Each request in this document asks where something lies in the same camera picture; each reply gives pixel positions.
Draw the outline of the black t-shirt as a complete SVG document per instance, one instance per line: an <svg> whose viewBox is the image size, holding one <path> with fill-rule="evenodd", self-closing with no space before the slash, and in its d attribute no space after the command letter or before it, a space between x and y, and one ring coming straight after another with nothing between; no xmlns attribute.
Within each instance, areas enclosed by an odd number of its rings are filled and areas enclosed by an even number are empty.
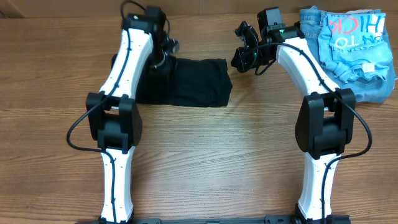
<svg viewBox="0 0 398 224"><path fill-rule="evenodd" d="M233 85L225 59L170 60L174 67L167 75L159 75L151 59L146 62L136 91L138 103L204 108L228 104Z"/></svg>

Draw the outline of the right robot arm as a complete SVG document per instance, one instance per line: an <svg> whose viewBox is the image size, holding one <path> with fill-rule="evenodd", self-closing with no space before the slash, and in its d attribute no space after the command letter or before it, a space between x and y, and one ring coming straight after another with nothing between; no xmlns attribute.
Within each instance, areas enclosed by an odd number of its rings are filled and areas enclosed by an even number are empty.
<svg viewBox="0 0 398 224"><path fill-rule="evenodd" d="M268 216L266 223L350 223L331 211L331 192L338 159L351 142L355 96L333 82L311 54L296 22L286 26L278 7L257 14L260 33L242 21L234 33L244 46L236 49L231 66L244 73L278 62L303 96L295 139L304 153L303 189L293 216Z"/></svg>

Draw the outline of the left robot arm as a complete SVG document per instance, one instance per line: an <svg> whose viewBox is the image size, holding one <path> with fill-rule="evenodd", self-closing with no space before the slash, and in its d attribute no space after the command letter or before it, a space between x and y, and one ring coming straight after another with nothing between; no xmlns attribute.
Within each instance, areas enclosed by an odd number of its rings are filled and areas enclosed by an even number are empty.
<svg viewBox="0 0 398 224"><path fill-rule="evenodd" d="M131 165L141 140L142 119L136 102L141 78L168 81L175 69L171 52L178 42L164 30L167 16L156 6L142 15L122 17L121 44L99 93L89 93L86 108L92 138L104 165L104 205L98 223L132 223Z"/></svg>

